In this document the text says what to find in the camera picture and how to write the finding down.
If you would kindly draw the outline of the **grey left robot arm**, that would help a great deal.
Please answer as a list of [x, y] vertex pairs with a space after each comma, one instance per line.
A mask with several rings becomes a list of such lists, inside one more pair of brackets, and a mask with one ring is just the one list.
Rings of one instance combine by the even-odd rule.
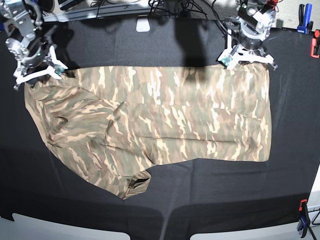
[[237, 64], [254, 62], [278, 67], [263, 47], [276, 19], [277, 4], [277, 0], [239, 0], [237, 16], [218, 21], [226, 34], [226, 48], [218, 58], [224, 67], [232, 70]]

